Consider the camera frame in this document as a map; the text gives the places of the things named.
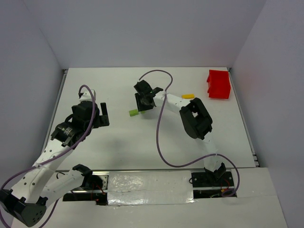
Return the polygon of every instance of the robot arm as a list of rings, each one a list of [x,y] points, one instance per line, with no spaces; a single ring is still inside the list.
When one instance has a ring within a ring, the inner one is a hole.
[[[134,88],[137,91],[135,99],[138,111],[161,107],[167,96],[164,108],[180,115],[186,133],[193,139],[201,139],[208,154],[217,153],[218,150],[211,135],[212,118],[199,98],[188,100],[166,94],[159,87],[152,89],[144,80],[139,81]],[[219,162],[216,157],[205,158],[205,169],[211,172],[214,179],[221,176],[219,172],[222,174],[226,171],[224,163]]]
[[[98,182],[97,184],[102,186],[102,180],[98,180],[88,167],[81,164],[73,167],[68,174],[58,180],[48,183],[62,161],[73,150],[45,165],[40,165],[63,154],[83,136],[89,126],[93,109],[91,96],[88,94],[88,91],[80,94],[80,104],[72,107],[73,114],[57,125],[44,151],[34,163],[37,168],[26,173],[10,190],[0,190],[0,203],[4,209],[28,227],[37,224],[48,206],[70,190],[77,187],[86,188],[88,185],[91,186],[92,182]],[[99,109],[96,104],[94,105],[95,117],[92,128],[108,126],[106,104],[101,103],[103,115],[99,115]]]

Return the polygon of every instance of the red container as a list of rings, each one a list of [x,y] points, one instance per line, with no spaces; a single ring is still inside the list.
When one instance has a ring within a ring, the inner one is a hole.
[[[209,98],[229,98],[231,86],[228,71],[209,70],[207,82]]]

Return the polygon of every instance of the green object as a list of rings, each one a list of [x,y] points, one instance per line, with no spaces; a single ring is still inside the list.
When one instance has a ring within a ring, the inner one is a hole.
[[[134,109],[134,110],[130,110],[129,114],[130,114],[130,116],[135,116],[135,115],[138,115],[139,113],[138,113],[137,109]]]

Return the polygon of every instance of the yellow block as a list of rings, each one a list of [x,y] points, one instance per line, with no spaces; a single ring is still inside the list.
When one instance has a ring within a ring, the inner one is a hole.
[[[192,99],[195,98],[194,94],[184,94],[181,96],[184,99]]]

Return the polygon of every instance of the white backdrop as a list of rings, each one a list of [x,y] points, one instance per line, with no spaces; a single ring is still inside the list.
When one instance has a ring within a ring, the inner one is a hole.
[[[304,1],[268,0],[233,66],[260,163],[289,228],[303,226]]]
[[[22,1],[0,1],[0,31],[2,185],[40,155],[63,73]]]
[[[266,0],[24,0],[63,68],[231,67]]]

